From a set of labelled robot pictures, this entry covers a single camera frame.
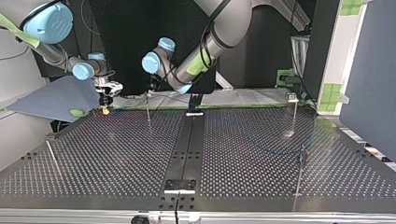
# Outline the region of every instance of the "black wall panel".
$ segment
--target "black wall panel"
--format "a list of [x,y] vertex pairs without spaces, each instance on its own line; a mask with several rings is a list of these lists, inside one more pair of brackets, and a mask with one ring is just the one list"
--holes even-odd
[[[149,75],[143,70],[141,60],[161,37],[175,40],[175,60],[182,63],[198,46],[208,19],[193,1],[91,0],[91,7],[108,59],[117,71],[117,81],[124,84],[126,95],[147,89]],[[212,92],[214,75],[212,69],[191,91]]]

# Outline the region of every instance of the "robotic arm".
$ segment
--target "robotic arm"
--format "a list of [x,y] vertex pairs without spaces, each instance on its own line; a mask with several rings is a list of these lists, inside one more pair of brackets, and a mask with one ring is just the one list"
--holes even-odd
[[108,71],[103,53],[91,53],[85,61],[77,56],[68,55],[59,45],[70,34],[73,27],[73,15],[61,1],[50,0],[12,0],[0,1],[0,13],[12,21],[20,30],[33,35],[40,43],[35,52],[50,65],[72,72],[85,80],[93,78],[96,91],[100,95],[99,103],[107,107],[113,97],[122,90],[122,85],[111,81],[114,71]]
[[215,60],[226,49],[235,47],[245,36],[250,25],[252,3],[250,0],[194,0],[210,17],[199,46],[181,64],[175,67],[170,61],[176,44],[163,37],[158,47],[142,60],[146,72],[153,79],[166,81],[174,90],[186,93],[197,76],[215,65]]

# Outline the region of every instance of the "dark background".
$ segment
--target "dark background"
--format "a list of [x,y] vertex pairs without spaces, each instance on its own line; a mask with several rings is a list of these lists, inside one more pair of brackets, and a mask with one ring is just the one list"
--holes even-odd
[[[329,25],[329,21],[335,19],[335,12],[323,6],[326,2],[329,1],[299,0],[313,21],[311,42],[315,39],[315,46],[324,49],[329,47],[332,35],[333,26]],[[167,36],[175,40],[177,50],[174,59],[182,63],[198,45],[208,23],[206,14],[192,0],[86,0],[84,18],[89,27],[100,33],[96,35],[82,22],[81,0],[70,1],[69,5],[75,16],[75,34],[72,33],[62,43],[64,48],[83,58],[92,51],[105,52],[112,68],[117,71],[115,79],[124,85],[123,95],[140,94],[147,89],[149,75],[143,70],[141,60],[156,47],[159,38]],[[291,32],[293,35],[309,34],[298,34],[294,28]],[[315,58],[319,54],[325,61],[328,51],[311,51],[308,50],[308,58],[310,54],[317,55],[311,55],[314,59],[310,66],[316,69],[311,72],[309,80],[320,80],[320,69],[324,70],[324,64],[318,68]],[[216,69],[236,88],[273,88],[277,70],[292,68],[290,55],[290,23],[272,7],[255,7],[243,41],[221,55],[217,67],[208,71],[191,91],[212,92],[216,88]],[[39,57],[37,61],[44,77],[63,75],[63,71],[46,65]]]

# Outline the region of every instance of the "perforated breadboard table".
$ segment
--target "perforated breadboard table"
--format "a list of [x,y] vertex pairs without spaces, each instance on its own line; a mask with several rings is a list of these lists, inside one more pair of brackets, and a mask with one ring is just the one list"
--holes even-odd
[[[287,107],[91,115],[51,142],[57,161],[43,145],[0,173],[0,208],[396,213],[396,174],[297,112],[294,129]],[[169,179],[193,180],[195,193],[165,194]]]

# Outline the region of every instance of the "gray sheet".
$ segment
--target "gray sheet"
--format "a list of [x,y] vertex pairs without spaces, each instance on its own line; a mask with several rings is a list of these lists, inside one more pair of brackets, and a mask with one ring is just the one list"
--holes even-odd
[[62,77],[21,98],[8,109],[26,115],[73,122],[78,118],[70,114],[71,109],[88,112],[98,106],[99,95],[92,80]]

